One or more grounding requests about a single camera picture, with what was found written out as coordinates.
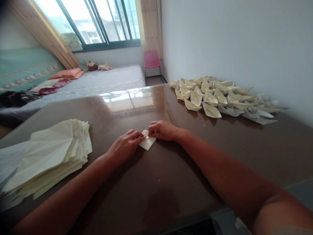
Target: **pink chair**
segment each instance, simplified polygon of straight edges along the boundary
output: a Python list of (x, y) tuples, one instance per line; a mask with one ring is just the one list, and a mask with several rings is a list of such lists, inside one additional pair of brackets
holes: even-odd
[(161, 80), (163, 82), (163, 76), (162, 76), (162, 72), (161, 72), (161, 64), (159, 61), (159, 56), (157, 54), (157, 51), (144, 51), (143, 57), (144, 57), (144, 77), (147, 78), (146, 69), (159, 67)]

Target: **stack of folded paper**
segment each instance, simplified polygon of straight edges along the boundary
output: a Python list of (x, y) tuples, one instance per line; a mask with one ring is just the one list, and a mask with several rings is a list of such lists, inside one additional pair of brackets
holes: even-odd
[(285, 107), (278, 106), (265, 94), (249, 95), (250, 87), (235, 86), (233, 81), (222, 82), (215, 77), (199, 77), (194, 80), (181, 78), (170, 87), (175, 89), (177, 99), (185, 102), (188, 110), (199, 111), (204, 109), (211, 118), (221, 118), (221, 113), (230, 116), (248, 118), (265, 125), (276, 122), (271, 113), (283, 112)]
[(20, 165), (4, 192), (15, 197), (33, 194), (36, 199), (80, 169), (91, 152), (89, 124), (77, 119), (32, 133)]

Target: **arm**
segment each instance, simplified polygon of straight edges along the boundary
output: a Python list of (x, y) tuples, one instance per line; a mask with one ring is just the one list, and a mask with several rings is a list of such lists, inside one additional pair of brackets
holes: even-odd
[(177, 141), (253, 234), (282, 226), (313, 229), (313, 213), (297, 199), (189, 131), (158, 121), (151, 123), (149, 136)]
[(134, 154), (144, 139), (134, 130), (119, 137), (107, 153), (20, 221), (13, 234), (66, 234), (100, 185)]

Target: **mattress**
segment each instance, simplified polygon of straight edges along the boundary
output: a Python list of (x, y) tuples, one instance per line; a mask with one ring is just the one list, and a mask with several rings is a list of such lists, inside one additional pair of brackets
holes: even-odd
[(145, 86), (145, 78), (140, 65), (114, 67), (109, 71), (88, 71), (79, 79), (60, 88), (57, 93), (45, 95), (42, 99), (32, 101), (21, 108), (3, 108), (0, 110), (0, 115), (25, 121), (52, 102)]

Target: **white wall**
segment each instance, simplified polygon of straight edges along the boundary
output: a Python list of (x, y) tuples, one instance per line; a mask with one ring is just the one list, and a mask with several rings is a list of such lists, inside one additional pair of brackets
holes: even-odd
[(0, 50), (36, 47), (39, 42), (9, 10), (1, 11)]
[(255, 86), (313, 126), (312, 9), (310, 0), (162, 0), (164, 76)]

